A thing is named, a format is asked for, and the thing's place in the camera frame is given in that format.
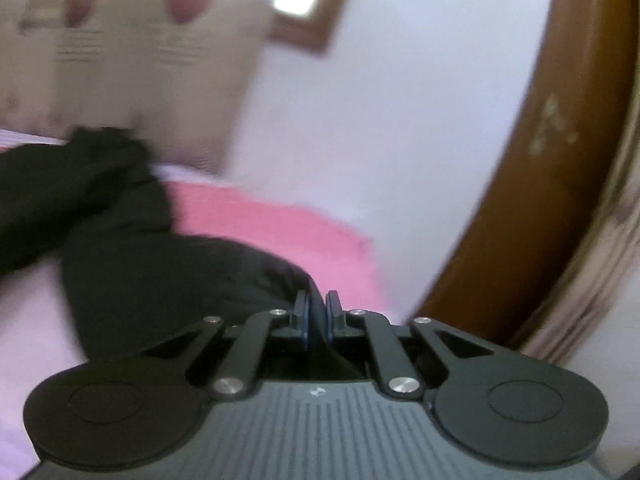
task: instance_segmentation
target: wooden window frame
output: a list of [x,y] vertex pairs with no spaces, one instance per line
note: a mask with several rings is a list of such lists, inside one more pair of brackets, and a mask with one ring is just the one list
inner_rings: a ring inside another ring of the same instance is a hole
[[319,54],[326,51],[346,0],[316,0],[309,16],[276,12],[271,39]]

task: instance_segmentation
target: black fabric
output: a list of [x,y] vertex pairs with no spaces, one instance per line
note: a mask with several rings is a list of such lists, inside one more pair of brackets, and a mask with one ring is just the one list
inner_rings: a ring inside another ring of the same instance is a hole
[[640,464],[633,466],[624,473],[618,480],[640,480]]
[[60,248],[62,279],[90,360],[142,350],[204,316],[242,324],[263,310],[312,297],[310,377],[359,373],[324,340],[324,305],[300,268],[220,238],[171,232],[149,154],[121,130],[76,131],[65,146],[0,155],[0,276]]

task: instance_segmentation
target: triangular cutout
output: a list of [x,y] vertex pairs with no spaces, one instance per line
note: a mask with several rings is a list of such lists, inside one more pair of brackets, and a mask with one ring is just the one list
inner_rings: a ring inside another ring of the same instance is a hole
[[180,354],[182,354],[182,352],[184,352],[191,343],[193,343],[199,333],[200,332],[198,330],[185,332],[184,334],[180,334],[173,339],[169,339],[168,341],[164,341],[156,346],[148,348],[142,353],[147,357],[155,357],[158,359],[175,359]]
[[494,354],[491,350],[471,343],[457,335],[449,332],[437,331],[436,334],[447,345],[453,355],[460,359],[470,359],[472,357],[482,357]]

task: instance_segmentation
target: pink cloth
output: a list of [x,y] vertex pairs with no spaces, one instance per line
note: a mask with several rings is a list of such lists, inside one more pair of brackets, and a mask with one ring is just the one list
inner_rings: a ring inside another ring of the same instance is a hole
[[231,238],[297,264],[344,309],[385,313],[369,241],[310,210],[258,202],[233,187],[166,183],[182,234]]

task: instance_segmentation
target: brown wooden frame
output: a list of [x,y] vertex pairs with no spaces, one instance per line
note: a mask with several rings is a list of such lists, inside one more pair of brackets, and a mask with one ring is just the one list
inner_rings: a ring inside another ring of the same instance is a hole
[[506,343],[536,311],[590,225],[637,49],[638,0],[552,0],[510,143],[422,316]]
[[271,39],[324,52],[346,0],[318,0],[310,16],[299,18],[277,12]]

